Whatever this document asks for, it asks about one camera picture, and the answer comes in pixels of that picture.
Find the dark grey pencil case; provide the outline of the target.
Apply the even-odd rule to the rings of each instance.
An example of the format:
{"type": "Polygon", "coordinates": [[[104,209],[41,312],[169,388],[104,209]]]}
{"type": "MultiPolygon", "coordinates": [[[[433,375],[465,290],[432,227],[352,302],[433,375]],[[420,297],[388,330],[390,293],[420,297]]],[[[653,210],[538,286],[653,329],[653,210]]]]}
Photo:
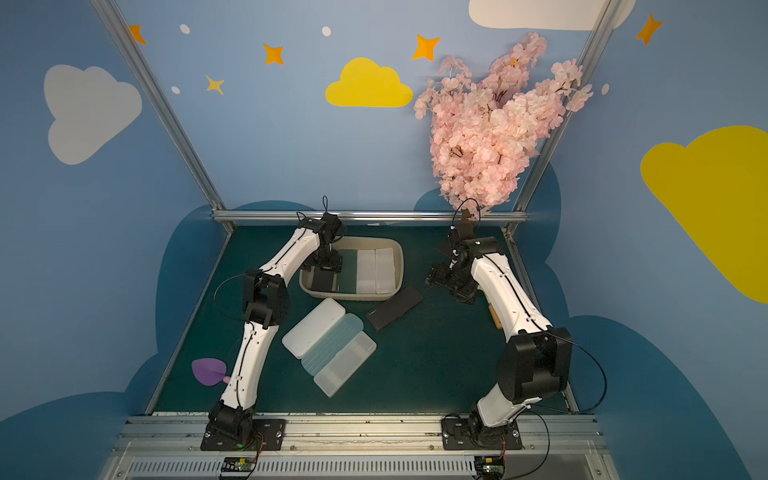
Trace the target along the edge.
{"type": "Polygon", "coordinates": [[[317,292],[334,293],[337,287],[338,274],[332,270],[316,267],[313,271],[311,289],[317,292]]]}
{"type": "Polygon", "coordinates": [[[409,286],[368,312],[366,318],[375,330],[381,331],[420,304],[422,300],[421,293],[415,287],[409,286]]]}

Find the frosted clear wide pencil case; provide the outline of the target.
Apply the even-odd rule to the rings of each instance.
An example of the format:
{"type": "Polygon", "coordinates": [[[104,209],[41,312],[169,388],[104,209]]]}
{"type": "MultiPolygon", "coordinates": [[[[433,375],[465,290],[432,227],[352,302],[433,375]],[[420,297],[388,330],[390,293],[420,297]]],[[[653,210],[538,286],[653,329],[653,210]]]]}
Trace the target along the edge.
{"type": "Polygon", "coordinates": [[[364,331],[358,332],[314,376],[315,384],[327,397],[333,397],[368,360],[376,348],[377,344],[364,331]]]}

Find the green translucent pencil case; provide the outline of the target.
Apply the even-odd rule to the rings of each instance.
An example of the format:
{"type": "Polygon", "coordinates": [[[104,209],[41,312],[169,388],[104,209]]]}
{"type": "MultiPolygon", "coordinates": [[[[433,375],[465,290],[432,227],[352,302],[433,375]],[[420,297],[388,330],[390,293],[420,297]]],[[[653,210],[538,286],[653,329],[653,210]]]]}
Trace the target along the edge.
{"type": "Polygon", "coordinates": [[[357,293],[357,258],[356,250],[340,250],[342,256],[342,269],[338,273],[337,287],[338,293],[356,294],[357,293]]]}

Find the frosted clear slim pencil case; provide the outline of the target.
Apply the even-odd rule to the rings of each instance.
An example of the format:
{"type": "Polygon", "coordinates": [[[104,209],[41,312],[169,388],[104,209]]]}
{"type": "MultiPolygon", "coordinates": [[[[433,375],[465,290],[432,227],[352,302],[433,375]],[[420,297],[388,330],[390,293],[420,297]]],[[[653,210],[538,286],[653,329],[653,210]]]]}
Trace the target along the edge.
{"type": "Polygon", "coordinates": [[[374,250],[357,251],[356,293],[376,294],[376,253],[374,250]]]}

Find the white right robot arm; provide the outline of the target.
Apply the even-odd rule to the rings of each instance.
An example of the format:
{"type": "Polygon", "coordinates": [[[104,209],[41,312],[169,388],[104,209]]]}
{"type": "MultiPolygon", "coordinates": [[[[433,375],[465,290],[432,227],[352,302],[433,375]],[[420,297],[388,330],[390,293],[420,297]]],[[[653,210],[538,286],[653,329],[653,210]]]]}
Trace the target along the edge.
{"type": "Polygon", "coordinates": [[[466,304],[474,303],[481,292],[505,335],[496,383],[473,412],[481,428],[505,427],[534,404],[565,390],[572,337],[566,329],[554,328],[537,309],[495,238],[476,237],[470,225],[452,225],[443,249],[451,260],[434,264],[426,284],[441,286],[466,304]]]}

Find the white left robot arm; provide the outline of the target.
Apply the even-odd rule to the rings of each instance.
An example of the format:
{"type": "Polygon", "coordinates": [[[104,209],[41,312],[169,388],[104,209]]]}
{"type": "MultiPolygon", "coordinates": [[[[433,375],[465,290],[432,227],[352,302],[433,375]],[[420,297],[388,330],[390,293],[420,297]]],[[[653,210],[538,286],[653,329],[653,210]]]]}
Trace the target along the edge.
{"type": "Polygon", "coordinates": [[[229,382],[209,414],[207,435],[220,435],[237,448],[253,436],[253,408],[270,345],[290,306],[294,274],[312,267],[336,273],[342,260],[332,247],[343,223],[332,213],[318,219],[302,213],[286,244],[257,270],[243,275],[243,337],[229,382]]]}

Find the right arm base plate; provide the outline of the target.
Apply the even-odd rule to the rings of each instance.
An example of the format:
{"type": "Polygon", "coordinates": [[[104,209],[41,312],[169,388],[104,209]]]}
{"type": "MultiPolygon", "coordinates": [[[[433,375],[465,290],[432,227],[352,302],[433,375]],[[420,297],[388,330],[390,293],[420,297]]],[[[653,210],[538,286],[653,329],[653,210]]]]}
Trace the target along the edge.
{"type": "Polygon", "coordinates": [[[517,424],[487,427],[474,417],[446,416],[440,421],[443,448],[458,450],[521,450],[517,424]]]}

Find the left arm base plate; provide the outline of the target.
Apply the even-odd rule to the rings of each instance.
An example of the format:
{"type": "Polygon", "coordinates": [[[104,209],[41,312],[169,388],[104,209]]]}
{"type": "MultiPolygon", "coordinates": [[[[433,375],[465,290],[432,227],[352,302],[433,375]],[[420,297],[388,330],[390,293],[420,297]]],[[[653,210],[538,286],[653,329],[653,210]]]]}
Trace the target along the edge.
{"type": "Polygon", "coordinates": [[[228,427],[209,421],[200,444],[202,451],[279,451],[287,422],[276,418],[254,418],[228,427]]]}

